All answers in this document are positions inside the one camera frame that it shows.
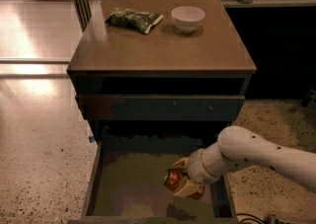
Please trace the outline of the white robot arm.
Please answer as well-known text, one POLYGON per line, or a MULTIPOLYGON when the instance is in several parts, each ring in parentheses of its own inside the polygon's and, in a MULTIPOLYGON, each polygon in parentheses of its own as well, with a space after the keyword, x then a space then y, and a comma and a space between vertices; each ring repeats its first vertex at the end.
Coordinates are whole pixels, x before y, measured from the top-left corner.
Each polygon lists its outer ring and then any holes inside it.
POLYGON ((174 196, 190 197, 202 186, 217 182, 223 175, 256 165, 316 191, 316 154, 272 143, 241 126, 220 131, 215 143, 200 148, 172 165, 185 174, 174 196))

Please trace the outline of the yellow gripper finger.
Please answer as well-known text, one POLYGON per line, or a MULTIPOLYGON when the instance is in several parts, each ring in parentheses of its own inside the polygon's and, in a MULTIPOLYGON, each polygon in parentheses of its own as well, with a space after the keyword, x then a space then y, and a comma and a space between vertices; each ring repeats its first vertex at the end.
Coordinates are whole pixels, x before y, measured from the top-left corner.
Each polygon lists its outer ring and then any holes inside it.
POLYGON ((185 170, 188 167, 188 161, 189 161, 189 158, 188 157, 184 157, 184 158, 176 161, 172 165, 172 168, 173 169, 178 169, 178 170, 185 170))
POLYGON ((180 181, 179 186, 174 191, 174 196, 180 198, 201 198, 200 184, 184 178, 180 181))

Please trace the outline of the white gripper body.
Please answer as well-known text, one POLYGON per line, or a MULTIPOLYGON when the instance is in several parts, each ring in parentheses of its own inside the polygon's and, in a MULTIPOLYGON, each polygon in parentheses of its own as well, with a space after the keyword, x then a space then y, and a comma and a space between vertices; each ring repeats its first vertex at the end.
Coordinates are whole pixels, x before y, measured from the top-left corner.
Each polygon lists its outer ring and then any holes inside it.
POLYGON ((188 159, 189 178, 197 184, 211 185, 219 180, 218 155, 206 149, 198 149, 188 159))

